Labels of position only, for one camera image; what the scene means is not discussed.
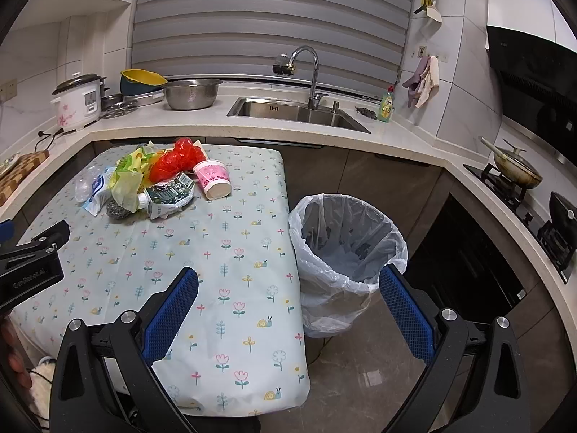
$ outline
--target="gas stove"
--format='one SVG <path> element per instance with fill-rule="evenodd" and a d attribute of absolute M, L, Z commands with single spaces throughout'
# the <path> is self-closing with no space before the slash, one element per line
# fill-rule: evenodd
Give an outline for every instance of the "gas stove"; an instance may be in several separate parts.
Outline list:
<path fill-rule="evenodd" d="M 523 189 L 511 182 L 491 163 L 483 170 L 468 165 L 464 166 L 491 189 L 517 218 L 519 218 L 521 223 L 533 234 L 543 248 L 547 257 L 549 257 L 557 269 L 563 282 L 567 283 L 569 279 L 567 268 L 575 253 L 575 248 L 572 248 L 567 243 L 561 233 L 553 226 L 553 223 L 550 221 L 545 223 L 529 204 L 524 202 L 527 189 Z"/>

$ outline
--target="kitchen sink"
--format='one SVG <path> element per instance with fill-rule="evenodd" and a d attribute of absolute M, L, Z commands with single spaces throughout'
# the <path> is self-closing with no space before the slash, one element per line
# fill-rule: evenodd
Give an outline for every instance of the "kitchen sink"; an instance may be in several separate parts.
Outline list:
<path fill-rule="evenodd" d="M 370 131 L 340 109 L 336 109 L 334 112 L 328 107 L 319 107 L 312 110 L 306 104 L 280 99 L 240 97 L 227 115 L 229 117 L 256 117 L 260 119 L 314 123 L 370 133 Z"/>

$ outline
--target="faucet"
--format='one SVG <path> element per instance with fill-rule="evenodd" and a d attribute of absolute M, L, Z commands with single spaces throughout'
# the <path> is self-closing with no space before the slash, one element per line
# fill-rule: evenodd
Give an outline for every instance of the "faucet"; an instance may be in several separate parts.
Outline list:
<path fill-rule="evenodd" d="M 314 60 L 314 71 L 313 71 L 313 79 L 310 82 L 310 95 L 309 95 L 309 109 L 316 110 L 318 109 L 318 104 L 323 96 L 322 94 L 316 94 L 315 90 L 317 88 L 317 77 L 318 77 L 318 55 L 317 52 L 309 45 L 302 45 L 297 47 L 294 52 L 290 55 L 279 55 L 275 63 L 272 66 L 272 72 L 276 75 L 286 75 L 286 76 L 293 76 L 296 72 L 296 67 L 294 65 L 294 61 L 299 53 L 303 51 L 308 51 L 313 55 Z"/>

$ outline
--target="person's hand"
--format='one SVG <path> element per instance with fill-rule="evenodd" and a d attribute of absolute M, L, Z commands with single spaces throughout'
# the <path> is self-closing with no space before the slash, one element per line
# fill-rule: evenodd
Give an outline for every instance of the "person's hand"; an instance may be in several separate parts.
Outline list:
<path fill-rule="evenodd" d="M 25 389 L 32 387 L 32 379 L 30 373 L 24 367 L 24 358 L 19 354 L 16 347 L 18 347 L 18 336 L 12 326 L 12 322 L 8 318 L 0 316 L 0 332 L 2 338 L 8 344 L 10 352 L 8 353 L 8 364 L 16 373 L 18 383 Z"/>

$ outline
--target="red plastic bag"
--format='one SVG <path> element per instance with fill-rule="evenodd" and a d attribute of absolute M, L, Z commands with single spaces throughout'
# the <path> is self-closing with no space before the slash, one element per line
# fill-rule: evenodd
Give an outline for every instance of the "red plastic bag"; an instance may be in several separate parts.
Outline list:
<path fill-rule="evenodd" d="M 174 144 L 174 149 L 163 154 L 152 166 L 149 179 L 152 183 L 168 180 L 178 172 L 191 171 L 194 166 L 206 159 L 203 151 L 194 146 L 190 138 L 179 138 Z"/>

